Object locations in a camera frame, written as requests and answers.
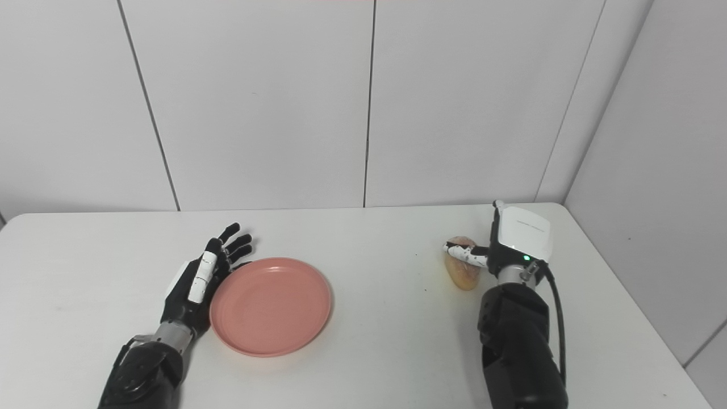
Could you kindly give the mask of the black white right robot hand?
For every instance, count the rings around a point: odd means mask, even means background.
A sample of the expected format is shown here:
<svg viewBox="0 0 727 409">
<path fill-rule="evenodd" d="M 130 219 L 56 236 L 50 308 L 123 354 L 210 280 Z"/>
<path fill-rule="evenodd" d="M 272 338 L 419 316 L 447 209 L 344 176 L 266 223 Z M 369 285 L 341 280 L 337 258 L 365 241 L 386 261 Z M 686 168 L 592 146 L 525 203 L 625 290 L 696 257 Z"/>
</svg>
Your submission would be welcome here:
<svg viewBox="0 0 727 409">
<path fill-rule="evenodd" d="M 447 241 L 443 249 L 457 261 L 486 268 L 504 283 L 536 287 L 545 277 L 553 251 L 550 221 L 512 204 L 496 200 L 488 246 Z"/>
</svg>

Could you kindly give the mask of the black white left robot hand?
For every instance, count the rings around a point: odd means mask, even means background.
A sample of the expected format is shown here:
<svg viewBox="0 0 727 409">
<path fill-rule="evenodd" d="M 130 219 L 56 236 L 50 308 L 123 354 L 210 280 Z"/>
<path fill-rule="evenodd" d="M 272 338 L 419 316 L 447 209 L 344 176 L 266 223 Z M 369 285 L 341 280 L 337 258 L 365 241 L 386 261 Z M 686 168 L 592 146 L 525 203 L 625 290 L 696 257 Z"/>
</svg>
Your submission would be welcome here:
<svg viewBox="0 0 727 409">
<path fill-rule="evenodd" d="M 210 306 L 216 290 L 241 259 L 253 251 L 253 238 L 241 232 L 239 223 L 229 225 L 220 236 L 211 238 L 202 254 L 190 261 L 165 298 L 160 322 L 181 324 L 193 339 L 210 328 Z"/>
</svg>

